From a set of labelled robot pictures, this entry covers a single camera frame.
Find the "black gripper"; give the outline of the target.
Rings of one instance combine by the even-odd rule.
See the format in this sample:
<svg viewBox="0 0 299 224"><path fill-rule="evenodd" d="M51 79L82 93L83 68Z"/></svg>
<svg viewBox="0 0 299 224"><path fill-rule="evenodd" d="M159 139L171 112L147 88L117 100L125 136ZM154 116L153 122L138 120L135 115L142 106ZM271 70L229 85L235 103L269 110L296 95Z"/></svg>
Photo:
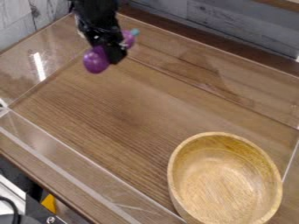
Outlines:
<svg viewBox="0 0 299 224"><path fill-rule="evenodd" d="M127 44L118 22L118 0L71 0L79 32L93 47L102 46L111 64L127 57Z"/></svg>

